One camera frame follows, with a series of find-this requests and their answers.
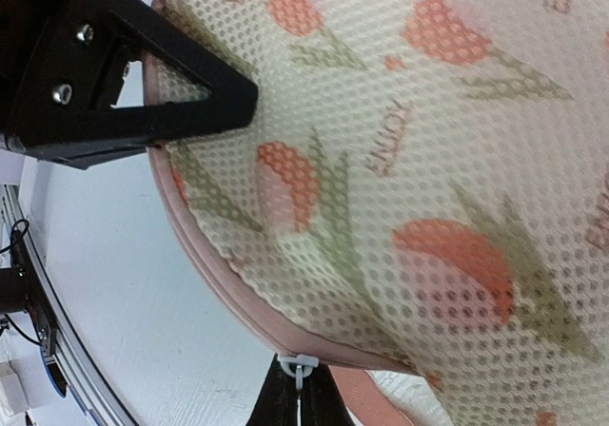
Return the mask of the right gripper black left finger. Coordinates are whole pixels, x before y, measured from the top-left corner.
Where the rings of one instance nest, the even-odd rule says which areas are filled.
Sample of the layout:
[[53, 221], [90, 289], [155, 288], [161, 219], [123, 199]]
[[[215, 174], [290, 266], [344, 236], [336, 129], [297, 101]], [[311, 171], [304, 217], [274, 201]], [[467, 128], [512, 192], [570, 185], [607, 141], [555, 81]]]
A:
[[1, 148], [86, 169], [249, 126], [256, 84], [143, 0], [1, 0]]

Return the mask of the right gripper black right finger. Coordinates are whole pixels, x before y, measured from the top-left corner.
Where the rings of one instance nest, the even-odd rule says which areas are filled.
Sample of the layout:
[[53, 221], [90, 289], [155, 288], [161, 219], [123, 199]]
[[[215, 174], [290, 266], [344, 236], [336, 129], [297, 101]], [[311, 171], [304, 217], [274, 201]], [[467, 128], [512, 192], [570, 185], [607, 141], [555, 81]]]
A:
[[248, 426], [352, 426], [328, 366], [311, 356], [275, 356]]

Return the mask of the white zipper pull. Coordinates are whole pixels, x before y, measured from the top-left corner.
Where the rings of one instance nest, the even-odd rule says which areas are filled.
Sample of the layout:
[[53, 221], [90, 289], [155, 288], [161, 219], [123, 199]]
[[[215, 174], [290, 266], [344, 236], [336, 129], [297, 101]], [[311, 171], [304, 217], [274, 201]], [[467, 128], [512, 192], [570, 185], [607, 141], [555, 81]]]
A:
[[278, 356], [282, 370], [294, 379], [296, 399], [296, 425], [302, 425], [301, 394], [305, 380], [319, 366], [320, 360], [310, 355], [299, 354], [296, 356]]

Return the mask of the floral mesh laundry bag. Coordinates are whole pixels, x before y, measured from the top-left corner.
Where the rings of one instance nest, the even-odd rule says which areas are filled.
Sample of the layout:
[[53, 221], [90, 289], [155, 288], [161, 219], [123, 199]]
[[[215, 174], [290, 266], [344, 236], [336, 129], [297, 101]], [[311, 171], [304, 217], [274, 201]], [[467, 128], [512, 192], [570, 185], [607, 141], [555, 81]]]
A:
[[149, 154], [241, 322], [422, 425], [607, 423], [608, 0], [153, 6], [259, 88]]

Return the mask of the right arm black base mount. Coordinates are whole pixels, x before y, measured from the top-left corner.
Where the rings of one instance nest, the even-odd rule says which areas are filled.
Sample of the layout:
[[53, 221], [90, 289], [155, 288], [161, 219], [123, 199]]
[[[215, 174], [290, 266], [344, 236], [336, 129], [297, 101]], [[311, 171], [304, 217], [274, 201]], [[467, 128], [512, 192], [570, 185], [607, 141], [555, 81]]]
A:
[[[1, 318], [22, 338], [37, 345], [44, 363], [49, 365], [56, 362], [59, 325], [27, 249], [28, 235], [29, 221], [19, 219], [10, 227], [9, 244], [1, 248], [2, 255], [10, 256], [9, 266], [1, 268]], [[26, 313], [29, 316], [34, 337], [9, 318], [9, 314], [16, 313]]]

